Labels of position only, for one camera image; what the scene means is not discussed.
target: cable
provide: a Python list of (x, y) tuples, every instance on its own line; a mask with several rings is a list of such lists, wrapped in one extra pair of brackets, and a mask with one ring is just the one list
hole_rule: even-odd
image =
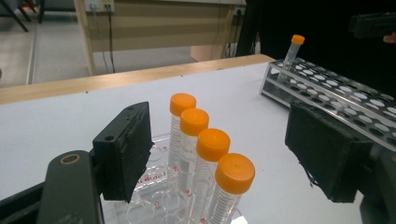
[(212, 50), (210, 50), (210, 60), (213, 58), (213, 49), (215, 47), (216, 39), (219, 36), (219, 31), (220, 31), (220, 16), (221, 16), (221, 0), (219, 0), (219, 16), (218, 16), (218, 32), (216, 33), (215, 39), (213, 40), (212, 44)]
[(105, 58), (105, 47), (104, 47), (104, 41), (103, 41), (103, 36), (102, 36), (102, 32), (100, 31), (99, 28), (99, 22), (96, 19), (96, 8), (94, 4), (90, 4), (90, 8), (91, 11), (93, 13), (93, 19), (95, 20), (95, 24), (96, 24), (96, 29), (99, 32), (99, 37), (100, 37), (100, 42), (101, 42), (101, 49), (102, 49), (102, 57), (103, 57), (103, 61), (105, 62), (105, 66), (106, 66), (106, 73), (108, 74), (108, 67), (107, 67), (107, 62), (106, 62), (106, 58)]
[(105, 5), (106, 11), (107, 11), (107, 16), (108, 16), (108, 24), (109, 24), (109, 45), (110, 45), (110, 60), (111, 60), (111, 65), (113, 66), (113, 73), (116, 73), (116, 69), (114, 68), (114, 60), (113, 60), (113, 34), (112, 34), (112, 28), (111, 28), (111, 6)]
[(236, 27), (235, 27), (235, 35), (234, 35), (234, 37), (233, 37), (233, 52), (232, 52), (232, 54), (231, 54), (231, 57), (233, 58), (233, 57), (235, 57), (235, 53), (236, 53), (236, 36), (237, 36), (237, 34), (238, 34), (238, 28), (239, 28), (239, 21), (241, 20), (241, 17), (242, 17), (242, 11), (241, 11), (241, 9), (238, 9), (237, 11), (236, 11), (236, 14), (238, 15), (238, 17), (236, 18)]

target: orange cap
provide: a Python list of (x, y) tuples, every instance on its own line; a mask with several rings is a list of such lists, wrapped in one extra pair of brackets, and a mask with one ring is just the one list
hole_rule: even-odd
[(208, 126), (209, 115), (202, 109), (186, 109), (180, 115), (180, 130), (189, 136), (198, 136)]
[(291, 38), (291, 42), (298, 45), (302, 45), (304, 41), (305, 37), (303, 37), (302, 35), (293, 35), (293, 37)]
[(198, 135), (197, 154), (206, 161), (219, 161), (228, 153), (231, 140), (219, 129), (205, 129)]
[(173, 115), (180, 117), (185, 109), (195, 108), (197, 101), (195, 97), (187, 93), (176, 93), (171, 98), (170, 111)]
[(243, 194), (255, 175), (253, 163), (243, 155), (229, 153), (221, 157), (215, 173), (219, 187), (231, 194)]

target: white table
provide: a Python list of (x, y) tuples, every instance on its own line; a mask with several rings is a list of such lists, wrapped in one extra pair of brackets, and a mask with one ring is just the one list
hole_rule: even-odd
[(91, 150), (93, 138), (121, 110), (149, 101), (152, 135), (169, 133), (169, 99), (197, 98), (209, 126), (230, 135), (231, 152), (252, 160), (256, 177), (238, 206), (248, 223), (361, 223), (359, 205), (327, 200), (311, 188), (285, 146), (288, 109), (261, 96), (267, 63), (0, 105), (0, 200), (45, 180), (48, 163), (71, 150)]

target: floor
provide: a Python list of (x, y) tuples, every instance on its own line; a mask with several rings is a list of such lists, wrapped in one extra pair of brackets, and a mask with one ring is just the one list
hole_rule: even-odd
[[(28, 33), (12, 18), (0, 18), (0, 88), (87, 77), (76, 13), (46, 12), (40, 24), (32, 10), (26, 12), (31, 22), (16, 14)], [(105, 56), (107, 69), (102, 52), (93, 54), (99, 75), (112, 72), (108, 52)], [(116, 72), (194, 62), (190, 47), (114, 52)]]

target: centrifuge tube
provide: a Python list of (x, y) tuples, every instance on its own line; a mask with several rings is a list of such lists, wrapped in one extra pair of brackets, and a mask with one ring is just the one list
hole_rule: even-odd
[(206, 223), (230, 224), (233, 213), (253, 182), (255, 169), (245, 156), (229, 153), (221, 157), (215, 172), (216, 188), (209, 205)]
[(291, 44), (288, 50), (288, 54), (286, 54), (285, 60), (283, 61), (283, 68), (289, 70), (291, 64), (297, 56), (298, 50), (300, 46), (304, 43), (305, 37), (302, 35), (293, 35), (291, 38)]
[(176, 93), (171, 97), (170, 112), (172, 114), (171, 137), (168, 158), (168, 186), (172, 188), (177, 182), (178, 161), (180, 151), (180, 115), (185, 109), (195, 108), (196, 100), (190, 94)]
[(187, 201), (191, 197), (191, 186), (197, 160), (197, 140), (199, 133), (207, 129), (209, 116), (198, 108), (186, 109), (180, 116), (181, 154), (178, 171), (178, 190), (186, 193)]
[(215, 171), (222, 156), (228, 153), (230, 137), (219, 129), (205, 129), (198, 135), (196, 171), (192, 181), (189, 223), (202, 223), (207, 212), (207, 204), (216, 186)]

